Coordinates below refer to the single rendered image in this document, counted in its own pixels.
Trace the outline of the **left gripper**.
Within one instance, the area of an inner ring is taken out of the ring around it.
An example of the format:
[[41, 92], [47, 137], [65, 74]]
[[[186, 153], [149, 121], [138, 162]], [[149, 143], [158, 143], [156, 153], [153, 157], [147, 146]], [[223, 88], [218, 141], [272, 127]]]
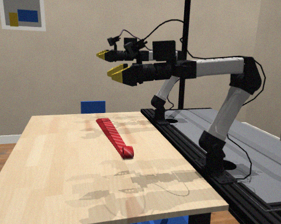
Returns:
[[155, 68], [153, 64], [133, 63], [128, 67], [127, 63], [122, 63], [107, 72], [107, 76], [112, 80], [129, 86], [137, 86], [137, 82], [154, 81]]

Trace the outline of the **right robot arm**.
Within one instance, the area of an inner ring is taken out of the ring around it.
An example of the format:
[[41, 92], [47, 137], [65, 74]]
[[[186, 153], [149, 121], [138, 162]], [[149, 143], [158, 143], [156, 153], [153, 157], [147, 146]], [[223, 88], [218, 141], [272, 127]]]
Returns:
[[[108, 38], [108, 43], [110, 46], [114, 45], [114, 49], [117, 50], [116, 42], [119, 41], [120, 38], [116, 37], [112, 39], [112, 37]], [[137, 38], [124, 38], [124, 45], [133, 42], [137, 42]], [[153, 60], [153, 51], [139, 50], [142, 55], [142, 61], [154, 61]], [[177, 60], [186, 60], [183, 54], [183, 51], [176, 51]], [[124, 60], [125, 61], [133, 61], [136, 59], [136, 56], [130, 58], [126, 51], [124, 51]], [[155, 114], [150, 115], [150, 117], [159, 125], [159, 126], [167, 126], [170, 123], [165, 120], [165, 108], [164, 104], [166, 103], [166, 99], [174, 84], [178, 80], [179, 77], [171, 76], [170, 79], [166, 79], [160, 90], [151, 100], [151, 104], [156, 108]]]

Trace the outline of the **red striped necktie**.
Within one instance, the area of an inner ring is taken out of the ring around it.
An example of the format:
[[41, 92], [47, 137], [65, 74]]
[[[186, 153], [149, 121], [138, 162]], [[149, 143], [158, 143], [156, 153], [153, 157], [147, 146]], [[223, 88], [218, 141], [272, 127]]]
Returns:
[[132, 146], [126, 146], [116, 128], [108, 118], [96, 120], [106, 137], [110, 140], [122, 158], [133, 158], [134, 150]]

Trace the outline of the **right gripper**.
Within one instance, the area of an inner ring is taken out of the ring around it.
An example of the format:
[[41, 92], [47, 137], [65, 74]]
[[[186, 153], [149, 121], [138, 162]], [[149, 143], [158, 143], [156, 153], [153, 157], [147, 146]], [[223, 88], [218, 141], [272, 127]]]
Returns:
[[[114, 55], [115, 51], [115, 55]], [[97, 57], [108, 61], [108, 62], [113, 62], [113, 61], [123, 61], [124, 60], [124, 51], [117, 51], [117, 50], [104, 50], [96, 54]]]

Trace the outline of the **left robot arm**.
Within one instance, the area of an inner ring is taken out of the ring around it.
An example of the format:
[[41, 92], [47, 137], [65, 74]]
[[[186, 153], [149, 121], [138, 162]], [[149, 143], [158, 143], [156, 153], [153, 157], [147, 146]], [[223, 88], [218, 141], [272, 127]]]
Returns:
[[[147, 41], [140, 41], [133, 45], [129, 42], [124, 48], [129, 57], [136, 55], [137, 64], [142, 64], [140, 49], [146, 47]], [[206, 158], [195, 159], [218, 184], [228, 185], [238, 180], [223, 167], [225, 153], [222, 150], [226, 144], [227, 133], [239, 110], [250, 95], [261, 86], [261, 77], [253, 57], [234, 57], [207, 60], [177, 61], [176, 42], [153, 41], [153, 60], [166, 61], [154, 63], [155, 80], [170, 79], [171, 76], [194, 79], [196, 77], [231, 74], [230, 89], [217, 116], [208, 129], [199, 138], [199, 146], [205, 150]], [[245, 63], [245, 65], [244, 65]], [[244, 70], [243, 70], [244, 69]]]

